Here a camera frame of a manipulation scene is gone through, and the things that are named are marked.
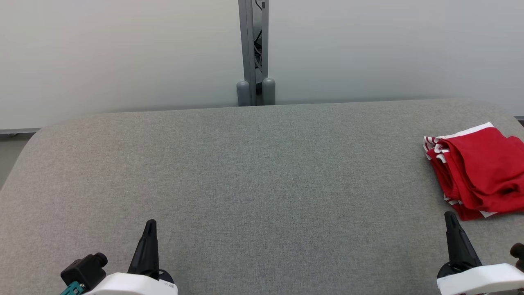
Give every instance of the teal part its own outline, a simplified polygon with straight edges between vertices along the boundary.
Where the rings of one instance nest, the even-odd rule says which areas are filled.
[[[78,282],[72,282],[60,295],[79,295],[84,291]]]

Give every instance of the white wall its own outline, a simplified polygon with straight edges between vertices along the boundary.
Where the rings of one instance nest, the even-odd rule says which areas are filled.
[[[237,0],[0,0],[0,130],[236,106]]]
[[[522,0],[269,5],[278,104],[469,97],[524,115]]]

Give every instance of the folded clothing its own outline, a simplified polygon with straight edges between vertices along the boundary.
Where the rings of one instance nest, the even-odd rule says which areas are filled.
[[[444,199],[462,220],[524,210],[524,143],[491,123],[424,137]]]

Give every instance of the gray floor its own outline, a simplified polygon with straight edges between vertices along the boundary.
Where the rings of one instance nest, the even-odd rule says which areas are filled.
[[[21,133],[14,137],[0,134],[0,188],[15,165],[18,155],[34,133]]]

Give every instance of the white trim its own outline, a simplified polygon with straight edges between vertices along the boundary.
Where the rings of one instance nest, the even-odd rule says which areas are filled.
[[[486,211],[479,211],[479,212],[482,214],[482,216],[484,216],[484,218],[497,214],[497,212],[486,212]]]
[[[433,146],[433,144],[429,142],[429,139],[428,139],[427,136],[424,136],[424,144],[423,144],[423,146],[424,146],[424,149],[425,149],[426,152],[433,148],[433,147],[430,147],[430,146]]]
[[[437,153],[437,154],[444,153],[444,151],[449,152],[450,150],[449,149],[444,149],[442,144],[436,144],[435,145],[435,153]]]
[[[446,158],[444,157],[444,154],[438,154],[436,158],[442,161],[442,163],[447,163]]]
[[[486,128],[490,128],[490,127],[494,128],[494,126],[493,126],[493,124],[491,124],[491,122],[487,122],[487,123],[484,123],[484,124],[479,125],[479,126],[475,126],[475,127],[471,127],[469,129],[463,130],[463,131],[459,131],[459,132],[457,132],[455,134],[437,136],[437,138],[439,138],[439,139],[448,139],[448,138],[463,136],[463,135],[475,133],[477,131],[480,131],[480,130],[486,129]]]

